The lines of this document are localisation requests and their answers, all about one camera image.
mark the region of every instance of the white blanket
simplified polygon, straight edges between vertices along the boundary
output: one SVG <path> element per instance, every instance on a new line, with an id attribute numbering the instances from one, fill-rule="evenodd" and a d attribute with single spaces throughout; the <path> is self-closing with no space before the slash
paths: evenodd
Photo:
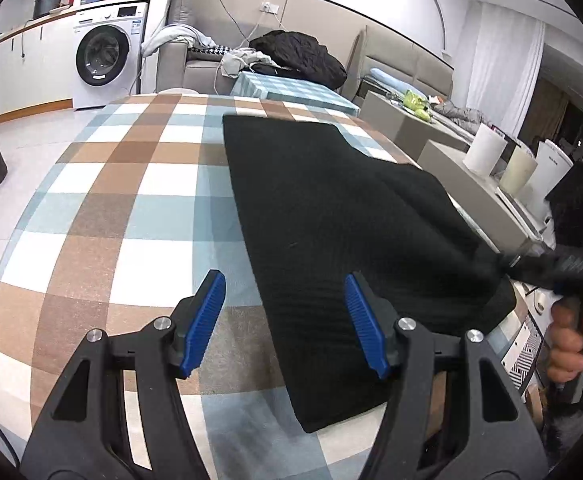
<path id="1" fill-rule="evenodd" d="M 225 77 L 237 78 L 238 73 L 254 63 L 278 66 L 272 58 L 253 48 L 235 48 L 220 60 L 220 73 Z"/>
<path id="2" fill-rule="evenodd" d="M 205 36 L 200 30 L 190 25 L 166 25 L 154 32 L 148 40 L 142 42 L 140 45 L 142 57 L 151 56 L 158 50 L 159 46 L 174 40 L 187 43 L 190 48 L 194 46 L 205 49 L 216 46 L 212 38 Z"/>

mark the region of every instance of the blue checkered cloth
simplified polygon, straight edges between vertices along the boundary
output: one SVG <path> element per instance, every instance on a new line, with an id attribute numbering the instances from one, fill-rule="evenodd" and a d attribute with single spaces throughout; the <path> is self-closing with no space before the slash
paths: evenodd
<path id="1" fill-rule="evenodd" d="M 326 86 L 301 79 L 241 72 L 232 89 L 233 96 L 258 97 L 339 110 L 358 117 L 361 109 Z"/>

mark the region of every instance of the human hand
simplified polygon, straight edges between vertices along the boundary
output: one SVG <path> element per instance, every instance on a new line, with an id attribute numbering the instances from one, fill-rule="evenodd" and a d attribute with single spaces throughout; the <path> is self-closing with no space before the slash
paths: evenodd
<path id="1" fill-rule="evenodd" d="M 565 306 L 567 300 L 559 300 L 551 307 L 553 323 L 549 326 L 553 346 L 550 354 L 548 377 L 556 383 L 575 379 L 583 371 L 583 336 L 572 327 L 575 312 Z"/>

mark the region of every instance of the white curtain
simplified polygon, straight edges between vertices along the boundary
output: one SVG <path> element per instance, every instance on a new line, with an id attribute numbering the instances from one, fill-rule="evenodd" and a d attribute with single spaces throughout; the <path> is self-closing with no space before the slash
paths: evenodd
<path id="1" fill-rule="evenodd" d="M 482 4 L 467 106 L 517 137 L 538 79 L 545 23 L 505 7 Z"/>
<path id="2" fill-rule="evenodd" d="M 467 106 L 471 69 L 474 66 L 476 57 L 476 43 L 480 32 L 482 9 L 482 3 L 476 0 L 469 4 L 469 9 L 465 15 L 465 23 L 460 33 L 460 40 L 456 47 L 456 54 L 453 57 L 454 70 L 451 76 L 453 79 L 451 100 L 459 107 Z"/>

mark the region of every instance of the light blue pillow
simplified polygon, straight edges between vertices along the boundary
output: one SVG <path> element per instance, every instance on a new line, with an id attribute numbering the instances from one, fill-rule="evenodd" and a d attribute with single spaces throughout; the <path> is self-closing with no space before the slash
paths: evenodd
<path id="1" fill-rule="evenodd" d="M 393 75 L 389 75 L 387 72 L 383 72 L 380 68 L 371 69 L 371 76 L 374 79 L 380 81 L 381 83 L 385 83 L 385 85 L 398 90 L 401 94 L 406 93 L 407 90 L 411 90 L 412 92 L 414 92 L 414 94 L 420 95 L 420 97 L 427 101 L 427 96 L 423 94 L 419 89 L 414 88 L 409 83 L 405 83 L 400 79 L 396 79 Z"/>

